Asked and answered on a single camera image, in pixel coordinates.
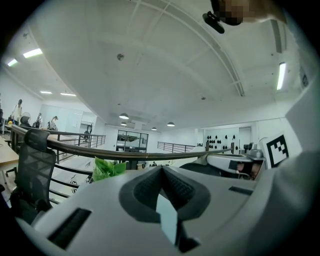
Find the wooden desk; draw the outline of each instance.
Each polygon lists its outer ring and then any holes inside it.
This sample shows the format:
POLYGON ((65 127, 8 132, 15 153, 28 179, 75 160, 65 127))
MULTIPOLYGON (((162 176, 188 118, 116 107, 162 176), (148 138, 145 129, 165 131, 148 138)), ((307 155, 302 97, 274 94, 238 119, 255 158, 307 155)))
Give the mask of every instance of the wooden desk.
POLYGON ((18 166, 19 155, 16 154, 11 147, 0 137, 0 172, 2 172, 3 179, 6 182, 4 172, 12 170, 18 166))

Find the leaf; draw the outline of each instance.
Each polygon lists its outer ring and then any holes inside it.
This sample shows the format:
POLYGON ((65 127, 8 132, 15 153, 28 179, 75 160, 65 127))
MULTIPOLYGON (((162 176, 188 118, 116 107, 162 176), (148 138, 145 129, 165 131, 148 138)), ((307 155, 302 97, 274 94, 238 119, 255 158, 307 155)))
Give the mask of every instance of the leaf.
POLYGON ((92 179, 94 182, 101 181, 107 178, 107 176, 96 166, 93 169, 92 179))
POLYGON ((108 162, 96 157, 94 160, 94 163, 95 163, 95 166, 98 167, 101 170, 101 172, 103 172, 104 174, 110 173, 110 176, 114 176, 115 169, 112 162, 108 162))
POLYGON ((115 175, 123 174, 126 171, 127 162, 118 163, 114 166, 115 175))

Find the white ceiling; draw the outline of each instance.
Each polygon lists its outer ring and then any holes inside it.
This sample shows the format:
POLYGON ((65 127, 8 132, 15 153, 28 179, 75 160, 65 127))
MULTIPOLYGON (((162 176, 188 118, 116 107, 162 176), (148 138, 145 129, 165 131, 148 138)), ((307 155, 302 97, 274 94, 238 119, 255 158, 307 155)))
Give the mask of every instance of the white ceiling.
POLYGON ((214 106, 274 95, 283 61, 283 91, 297 88, 297 52, 282 25, 280 54, 270 21, 224 25, 220 35, 202 20, 209 10, 209 0, 50 1, 16 35, 3 61, 19 63, 5 70, 36 94, 53 92, 42 97, 73 92, 106 123, 125 112, 145 130, 208 107, 202 97, 214 106), (24 59, 35 48, 43 55, 24 59))

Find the mesh chair back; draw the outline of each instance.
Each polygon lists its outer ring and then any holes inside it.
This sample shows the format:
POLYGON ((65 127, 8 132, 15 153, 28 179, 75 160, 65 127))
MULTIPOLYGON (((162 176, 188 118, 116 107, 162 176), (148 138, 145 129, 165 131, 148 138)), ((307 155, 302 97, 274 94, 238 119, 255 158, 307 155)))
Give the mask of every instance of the mesh chair back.
POLYGON ((20 147, 16 184, 30 203, 43 200, 48 206, 49 187, 56 153, 47 148, 49 132, 31 129, 20 147))

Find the fluorescent light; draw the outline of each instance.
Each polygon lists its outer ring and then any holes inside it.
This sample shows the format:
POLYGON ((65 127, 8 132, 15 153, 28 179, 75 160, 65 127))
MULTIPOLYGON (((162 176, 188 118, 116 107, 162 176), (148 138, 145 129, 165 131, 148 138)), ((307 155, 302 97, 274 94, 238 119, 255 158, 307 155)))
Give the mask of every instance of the fluorescent light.
POLYGON ((41 51, 40 48, 35 49, 35 50, 28 51, 28 52, 24 53, 23 56, 24 56, 25 58, 30 58, 30 57, 32 57, 32 56, 39 55, 39 54, 42 54, 42 51, 41 51))
POLYGON ((63 92, 61 92, 60 94, 61 94, 61 95, 64 95, 64 96, 76 96, 75 94, 71 94, 71 93, 63 93, 63 92))
POLYGON ((121 119, 126 119, 126 120, 129 119, 129 116, 128 116, 126 113, 122 113, 119 117, 120 117, 121 119))
POLYGON ((8 66, 11 67, 12 65, 16 64, 18 61, 14 58, 13 60, 11 60, 9 63, 8 63, 8 66))
POLYGON ((285 62, 280 63, 279 80, 278 80, 278 86, 276 87, 277 91, 281 90, 282 85, 284 84, 286 67, 287 67, 287 64, 285 62))

